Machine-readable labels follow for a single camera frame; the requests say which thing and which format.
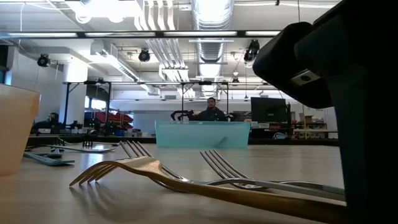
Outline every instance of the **box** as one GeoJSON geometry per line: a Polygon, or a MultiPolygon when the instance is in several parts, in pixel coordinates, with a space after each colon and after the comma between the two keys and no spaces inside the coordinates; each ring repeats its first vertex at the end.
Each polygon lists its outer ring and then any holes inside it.
{"type": "Polygon", "coordinates": [[[249,122],[156,121],[156,144],[182,148],[248,148],[249,122]]]}
{"type": "Polygon", "coordinates": [[[0,176],[19,169],[39,100],[40,93],[0,84],[0,176]]]}

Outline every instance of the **man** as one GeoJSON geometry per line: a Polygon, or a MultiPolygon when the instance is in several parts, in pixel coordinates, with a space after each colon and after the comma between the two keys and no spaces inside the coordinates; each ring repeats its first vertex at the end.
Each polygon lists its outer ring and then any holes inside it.
{"type": "Polygon", "coordinates": [[[39,128],[53,129],[56,126],[58,126],[58,114],[53,112],[49,114],[46,121],[35,123],[32,130],[38,130],[39,128]]]}
{"type": "Polygon", "coordinates": [[[216,107],[216,99],[207,99],[207,110],[195,116],[195,121],[226,121],[225,114],[216,107]]]}

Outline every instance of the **table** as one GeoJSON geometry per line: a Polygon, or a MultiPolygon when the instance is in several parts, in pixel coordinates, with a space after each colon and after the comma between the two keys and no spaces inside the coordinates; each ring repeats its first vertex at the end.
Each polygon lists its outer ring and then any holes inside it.
{"type": "MultiPolygon", "coordinates": [[[[180,175],[204,181],[219,179],[201,158],[199,149],[144,146],[180,175]]],[[[343,186],[337,147],[249,146],[247,150],[219,149],[218,152],[256,179],[307,180],[343,186]]],[[[121,169],[97,184],[68,186],[89,166],[124,157],[127,156],[122,149],[107,154],[66,151],[63,159],[76,160],[74,166],[66,167],[49,167],[23,158],[17,174],[0,177],[0,223],[316,223],[199,195],[171,192],[147,177],[121,169]]]]}

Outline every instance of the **wooden table surface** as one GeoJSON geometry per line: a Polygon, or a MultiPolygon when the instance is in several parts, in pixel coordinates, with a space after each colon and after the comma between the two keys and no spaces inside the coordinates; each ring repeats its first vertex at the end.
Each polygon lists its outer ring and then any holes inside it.
{"type": "MultiPolygon", "coordinates": [[[[199,149],[158,149],[144,145],[174,172],[195,180],[219,177],[199,149]]],[[[35,149],[47,152],[49,148],[35,149]]],[[[340,152],[331,146],[249,146],[218,152],[246,175],[262,180],[306,180],[343,186],[340,152]]],[[[0,177],[0,223],[316,223],[278,213],[163,189],[146,177],[116,170],[98,183],[69,183],[89,166],[127,157],[64,152],[74,166],[49,167],[23,158],[18,173],[0,177]]],[[[322,200],[282,191],[278,194],[322,200]]]]}

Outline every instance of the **fork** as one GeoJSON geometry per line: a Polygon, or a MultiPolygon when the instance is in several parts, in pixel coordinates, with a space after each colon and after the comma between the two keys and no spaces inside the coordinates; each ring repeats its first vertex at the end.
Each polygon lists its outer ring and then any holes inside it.
{"type": "MultiPolygon", "coordinates": [[[[135,143],[132,141],[132,144],[127,142],[130,145],[131,150],[137,155],[137,157],[141,156],[149,156],[153,157],[148,150],[139,142],[135,143]]],[[[277,182],[270,182],[270,181],[264,181],[264,180],[254,180],[254,179],[248,179],[248,178],[229,178],[229,179],[221,179],[221,180],[214,180],[211,182],[204,182],[204,181],[198,181],[198,180],[190,180],[188,178],[182,177],[181,175],[178,175],[174,172],[172,172],[169,168],[166,166],[162,166],[162,170],[166,173],[168,173],[171,178],[182,181],[182,182],[188,182],[192,184],[203,184],[203,185],[223,185],[223,184],[256,184],[263,186],[262,190],[267,189],[267,188],[272,188],[272,189],[277,189],[277,190],[285,190],[289,192],[295,192],[299,194],[305,194],[305,195],[312,195],[316,197],[323,197],[323,198],[328,198],[328,199],[333,199],[333,200],[341,200],[345,201],[345,196],[338,194],[336,192],[330,192],[322,189],[312,189],[310,187],[302,187],[302,186],[296,186],[296,185],[288,185],[285,183],[277,183],[277,182]]]]}
{"type": "MultiPolygon", "coordinates": [[[[232,166],[224,157],[222,157],[216,150],[212,151],[205,151],[205,153],[200,152],[201,156],[207,162],[207,164],[222,178],[222,179],[252,179],[241,171],[237,170],[234,166],[232,166]]],[[[285,181],[271,181],[274,183],[280,184],[287,184],[287,185],[294,185],[298,187],[306,187],[311,189],[322,190],[326,192],[331,192],[334,194],[345,195],[345,190],[339,187],[329,186],[329,185],[322,185],[313,182],[307,181],[299,181],[299,180],[285,180],[285,181]]],[[[232,183],[234,187],[244,190],[257,190],[263,191],[267,190],[268,187],[261,187],[261,185],[252,185],[252,184],[236,184],[232,183]]]]}
{"type": "Polygon", "coordinates": [[[332,203],[319,202],[309,199],[294,198],[283,195],[276,195],[264,192],[253,192],[240,189],[229,189],[224,187],[199,185],[182,182],[172,179],[162,172],[162,164],[152,157],[139,157],[133,159],[123,159],[118,161],[99,162],[86,171],[81,173],[69,186],[77,182],[82,184],[85,180],[91,179],[103,167],[122,168],[133,174],[143,175],[152,180],[159,181],[165,185],[226,202],[232,202],[253,208],[268,210],[271,212],[292,215],[309,220],[327,223],[347,222],[346,207],[332,203]]]}

